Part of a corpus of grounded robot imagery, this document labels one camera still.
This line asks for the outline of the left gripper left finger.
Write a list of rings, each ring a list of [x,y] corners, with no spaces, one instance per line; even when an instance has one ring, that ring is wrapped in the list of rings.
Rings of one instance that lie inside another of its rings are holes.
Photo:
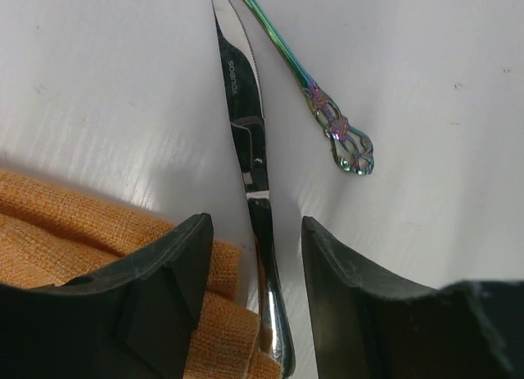
[[[182,377],[213,237],[211,217],[195,214],[62,286],[2,285],[2,377]]]

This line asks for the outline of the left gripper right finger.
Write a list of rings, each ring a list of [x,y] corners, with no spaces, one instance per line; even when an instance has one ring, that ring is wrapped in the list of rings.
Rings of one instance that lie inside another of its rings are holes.
[[[522,281],[426,287],[309,216],[301,245],[321,378],[522,377]]]

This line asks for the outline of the silver table knife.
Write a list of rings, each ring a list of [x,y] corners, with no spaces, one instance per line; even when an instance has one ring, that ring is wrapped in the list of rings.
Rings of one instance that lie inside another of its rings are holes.
[[[283,299],[273,237],[262,91],[250,41],[230,0],[211,0],[233,145],[254,235],[260,348],[288,378],[296,368],[291,328]]]

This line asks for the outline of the copper bowl spoon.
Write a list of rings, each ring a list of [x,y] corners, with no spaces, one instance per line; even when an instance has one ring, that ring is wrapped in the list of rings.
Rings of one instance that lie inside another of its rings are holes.
[[[256,0],[242,0],[269,36],[305,97],[312,116],[329,140],[332,157],[337,167],[359,176],[370,175],[375,161],[373,142],[361,130],[352,126],[339,106],[324,92],[302,66],[271,20]]]

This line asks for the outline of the orange cloth napkin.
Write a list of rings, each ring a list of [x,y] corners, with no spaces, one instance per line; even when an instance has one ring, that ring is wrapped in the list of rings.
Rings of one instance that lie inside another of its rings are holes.
[[[1,172],[1,287],[62,286],[178,225],[13,171]],[[260,317],[237,302],[241,252],[213,238],[201,317],[180,378],[279,378]]]

